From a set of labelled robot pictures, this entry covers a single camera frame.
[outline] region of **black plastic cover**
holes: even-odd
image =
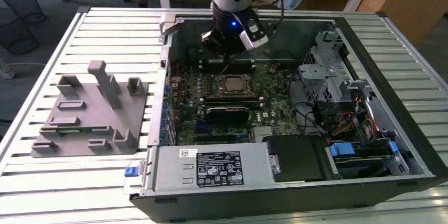
[[[327,141],[318,135],[267,136],[270,155],[278,157],[281,173],[277,182],[321,181],[341,179],[333,172],[326,147]]]

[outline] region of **wastebasket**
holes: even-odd
[[[21,15],[27,24],[38,24],[46,19],[43,9],[38,0],[5,0],[11,9],[21,11]]]
[[[0,9],[0,45],[14,55],[22,55],[38,47],[38,40],[17,9]]]

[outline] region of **metal bracket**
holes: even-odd
[[[279,165],[279,158],[277,155],[270,155],[270,164],[271,164],[271,170],[274,174],[279,174],[281,171],[281,165]]]
[[[337,71],[333,68],[327,68],[319,64],[305,64],[299,66],[302,77],[310,80],[326,79],[327,77],[338,76]]]
[[[370,83],[367,80],[355,80],[355,81],[345,81],[347,85],[347,89],[365,89],[370,88]]]
[[[178,24],[178,22],[177,22],[177,15],[175,14],[162,15],[161,24],[159,24],[161,35],[166,36],[166,35],[171,34],[174,31],[177,31],[178,30],[177,24]]]

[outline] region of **blue plastic clip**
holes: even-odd
[[[351,143],[334,143],[330,147],[330,152],[333,156],[355,155],[355,149]]]
[[[138,177],[139,176],[139,166],[130,166],[125,169],[125,176],[127,178],[130,177]]]
[[[395,142],[390,142],[390,147],[394,153],[399,152],[399,147],[398,144]]]

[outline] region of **sticker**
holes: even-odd
[[[198,186],[245,185],[241,152],[209,152],[197,154]]]
[[[197,157],[198,149],[181,149],[179,157]]]

